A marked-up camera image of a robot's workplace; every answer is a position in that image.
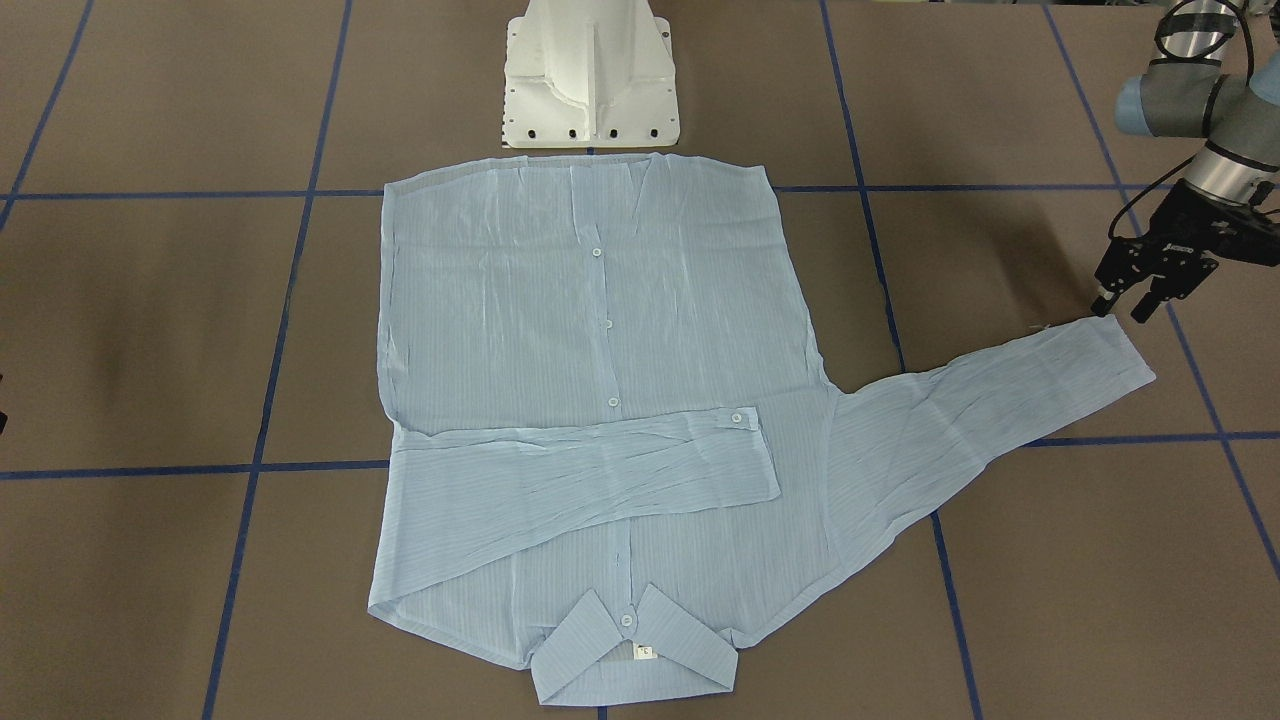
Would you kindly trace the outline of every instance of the brown floor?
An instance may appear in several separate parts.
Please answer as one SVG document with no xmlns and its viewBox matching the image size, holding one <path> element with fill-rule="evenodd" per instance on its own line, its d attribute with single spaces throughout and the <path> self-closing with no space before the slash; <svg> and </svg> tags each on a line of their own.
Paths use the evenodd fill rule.
<svg viewBox="0 0 1280 720">
<path fill-rule="evenodd" d="M 502 28 L 525 4 L 355 0 L 344 24 L 340 0 L 0 0 L 0 187 L 20 193 L 0 717 L 595 714 L 364 609 L 389 442 L 378 191 L 516 154 Z M 1112 129 L 1158 13 L 828 5 L 841 83 L 819 0 L 653 0 L 673 151 L 787 186 L 832 379 L 900 370 L 877 254 L 908 369 L 1085 314 L 1112 168 L 1142 186 L 1197 147 Z M 1178 324 L 1126 320 L 1156 383 L 993 464 L 744 652 L 733 694 L 608 715 L 1280 716 L 1277 305 L 1274 270 L 1230 264 Z"/>
</svg>

